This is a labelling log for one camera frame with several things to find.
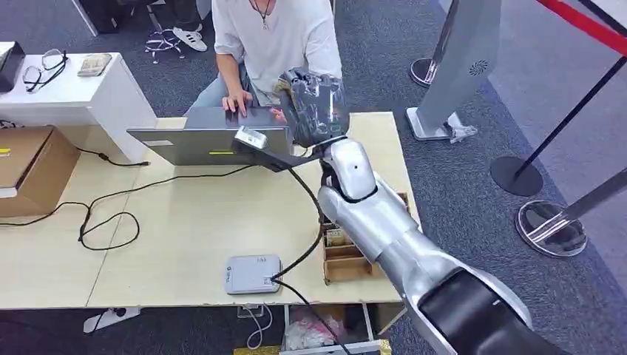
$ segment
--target desk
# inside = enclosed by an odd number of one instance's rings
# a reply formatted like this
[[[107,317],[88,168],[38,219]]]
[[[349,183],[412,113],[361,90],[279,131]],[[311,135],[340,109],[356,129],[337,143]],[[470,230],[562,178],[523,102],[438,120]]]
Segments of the desk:
[[[96,144],[106,139],[100,127],[76,127],[71,135],[89,136]],[[123,155],[112,155],[113,160]],[[138,169],[125,169],[82,154],[61,196],[62,201],[91,202],[108,193],[129,189]],[[127,196],[103,201],[94,221],[102,221],[124,208]],[[77,241],[85,208],[64,206],[51,218],[27,227],[0,227],[0,308],[81,308],[87,300],[105,258],[105,252],[88,251]],[[3,218],[23,223],[28,218]],[[86,243],[108,246],[117,227],[108,223],[90,233]]]
[[[361,141],[373,168],[397,191],[407,192],[418,220],[396,125],[391,112],[353,114],[349,135]],[[185,120],[161,120],[182,127]],[[140,169],[135,187],[181,174],[227,172],[231,167],[173,167],[152,151],[151,166]],[[316,191],[321,176],[312,162],[296,171]],[[141,224],[132,245],[109,251],[89,307],[202,306],[246,303],[288,304],[299,300],[289,290],[231,296],[224,292],[226,260],[236,255],[278,254],[283,265],[295,260],[317,232],[316,209],[287,173],[256,167],[227,178],[208,177],[155,186],[129,196],[126,211]],[[123,220],[113,243],[132,236]],[[387,279],[324,283],[318,248],[284,281],[312,303],[399,302]]]

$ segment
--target necklace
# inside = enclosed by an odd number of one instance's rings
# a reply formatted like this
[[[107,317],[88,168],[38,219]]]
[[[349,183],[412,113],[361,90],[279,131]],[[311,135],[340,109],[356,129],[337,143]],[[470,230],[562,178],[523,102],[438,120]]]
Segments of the necklace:
[[[256,7],[256,9],[255,9],[255,10],[257,10],[257,12],[259,13],[259,15],[261,16],[261,21],[262,21],[262,23],[263,23],[263,29],[264,29],[264,30],[268,30],[268,29],[269,29],[269,27],[268,27],[268,22],[265,20],[265,18],[266,18],[266,17],[268,17],[268,9],[270,8],[270,2],[271,2],[271,1],[272,1],[272,0],[269,0],[269,1],[268,1],[268,5],[266,5],[265,10],[263,11],[263,13],[261,13],[261,9],[260,9],[260,7],[259,7],[259,4],[257,3],[257,0],[254,0],[255,7]]]

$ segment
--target silver robotic arm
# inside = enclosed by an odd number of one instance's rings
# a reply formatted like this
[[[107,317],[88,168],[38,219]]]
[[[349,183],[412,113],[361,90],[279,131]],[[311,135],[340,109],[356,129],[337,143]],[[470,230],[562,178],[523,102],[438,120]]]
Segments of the silver robotic arm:
[[[336,186],[329,180],[319,190],[322,211],[381,266],[416,329],[439,354],[528,354],[541,351],[540,345],[554,350],[541,338],[527,339],[537,336],[512,290],[448,255],[418,230],[404,202],[372,170],[360,143],[337,141],[322,160],[337,175]]]
[[[416,329],[439,354],[563,353],[532,331],[529,311],[512,290],[419,231],[401,198],[373,171],[363,146],[345,136],[341,81],[294,69],[282,75],[277,93],[294,141],[313,147],[312,155],[275,155],[244,128],[235,141],[275,172],[320,160],[322,212],[381,266]]]

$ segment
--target gray laptop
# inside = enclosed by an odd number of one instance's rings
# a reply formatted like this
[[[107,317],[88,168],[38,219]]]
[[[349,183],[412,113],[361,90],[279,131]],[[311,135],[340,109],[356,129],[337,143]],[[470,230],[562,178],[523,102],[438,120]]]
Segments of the gray laptop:
[[[128,129],[127,132],[172,165],[255,164],[249,154],[231,148],[240,126],[265,134],[272,152],[292,153],[291,131],[285,122],[274,119],[269,107],[248,108],[245,118],[221,107],[198,107],[187,113],[183,129]]]

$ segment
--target metal pole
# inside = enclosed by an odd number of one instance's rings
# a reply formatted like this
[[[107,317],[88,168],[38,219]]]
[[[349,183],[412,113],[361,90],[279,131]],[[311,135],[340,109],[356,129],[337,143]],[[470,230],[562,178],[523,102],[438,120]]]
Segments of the metal pole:
[[[453,28],[453,22],[457,15],[457,9],[459,7],[459,0],[453,0],[449,7],[446,20],[444,20],[444,26],[440,33],[440,39],[435,46],[432,58],[420,58],[414,61],[410,66],[410,76],[417,83],[424,87],[428,87],[433,82],[435,74],[438,72],[444,53],[446,52],[447,42],[449,40],[451,28]]]
[[[620,57],[620,59],[618,59],[618,61],[608,70],[608,72],[601,78],[601,80],[599,80],[597,84],[594,85],[594,87],[592,87],[590,91],[588,91],[586,96],[584,96],[583,99],[579,101],[577,106],[575,106],[574,109],[572,109],[572,111],[569,112],[569,114],[560,122],[560,124],[557,125],[555,129],[553,129],[553,132],[551,132],[551,134],[546,137],[544,142],[542,142],[542,144],[531,154],[531,156],[529,156],[529,158],[525,160],[523,165],[514,174],[514,180],[518,179],[518,177],[521,176],[523,170],[526,169],[532,163],[532,161],[534,161],[540,155],[540,153],[553,141],[553,139],[555,139],[555,137],[557,137],[557,135],[560,134],[560,132],[562,132],[562,129],[564,129],[566,125],[568,125],[568,123],[570,123],[570,121],[575,118],[577,113],[579,113],[579,111],[581,111],[581,109],[584,108],[584,106],[587,105],[588,102],[590,102],[590,100],[608,83],[608,81],[610,81],[610,79],[614,75],[616,75],[616,73],[620,70],[620,68],[623,67],[623,65],[625,65],[625,63],[627,63],[627,57]]]
[[[617,173],[605,183],[566,207],[564,214],[570,219],[577,219],[592,209],[627,189],[627,168]]]

